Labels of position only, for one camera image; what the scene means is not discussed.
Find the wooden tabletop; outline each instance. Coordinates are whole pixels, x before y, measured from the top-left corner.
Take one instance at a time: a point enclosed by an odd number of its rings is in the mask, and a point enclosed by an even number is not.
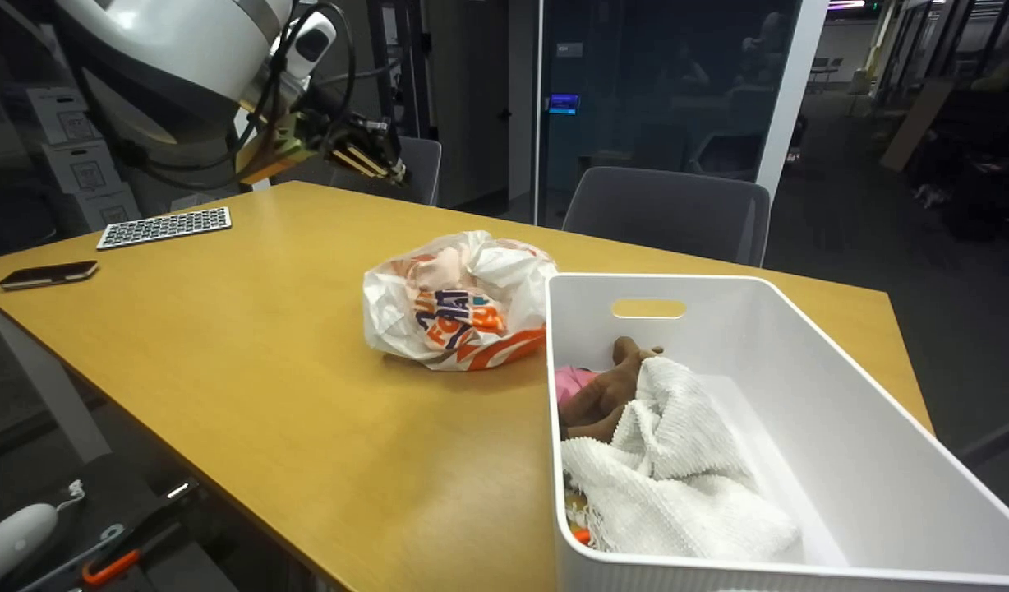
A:
[[[526,241],[558,269],[766,277],[929,429],[876,288],[316,183],[225,205],[226,232],[0,258],[0,277],[103,263],[0,309],[352,588],[557,588],[541,355],[446,374],[363,339],[363,272],[445,232]]]

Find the floor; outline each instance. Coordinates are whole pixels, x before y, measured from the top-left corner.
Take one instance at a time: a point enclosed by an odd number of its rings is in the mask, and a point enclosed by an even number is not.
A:
[[[808,102],[805,153],[775,197],[766,265],[891,293],[937,434],[964,452],[1009,420],[1009,242],[952,241],[899,174],[877,168],[884,135],[854,113],[846,95]],[[184,469],[110,401],[90,401],[150,487]],[[74,463],[0,343],[0,508],[23,480]],[[981,472],[1009,503],[1009,453]],[[239,588],[310,588],[301,569],[226,508],[214,528],[212,552]]]

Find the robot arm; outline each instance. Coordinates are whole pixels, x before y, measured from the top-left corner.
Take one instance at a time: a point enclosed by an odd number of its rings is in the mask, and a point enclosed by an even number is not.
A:
[[[120,141],[219,141],[236,108],[243,183],[326,153],[366,178],[404,180],[390,126],[310,88],[334,27],[298,0],[56,0],[79,87]]]

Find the plastic bag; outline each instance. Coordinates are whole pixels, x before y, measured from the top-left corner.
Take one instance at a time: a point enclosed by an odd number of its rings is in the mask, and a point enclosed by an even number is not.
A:
[[[366,272],[366,339],[426,368],[479,372],[541,346],[557,263],[486,231],[441,236]]]

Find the white towel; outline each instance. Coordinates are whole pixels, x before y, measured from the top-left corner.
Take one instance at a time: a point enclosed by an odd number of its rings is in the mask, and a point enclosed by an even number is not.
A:
[[[794,521],[756,493],[709,392],[673,360],[642,365],[610,444],[563,442],[563,463],[590,498],[594,549],[700,558],[775,558],[798,549]]]

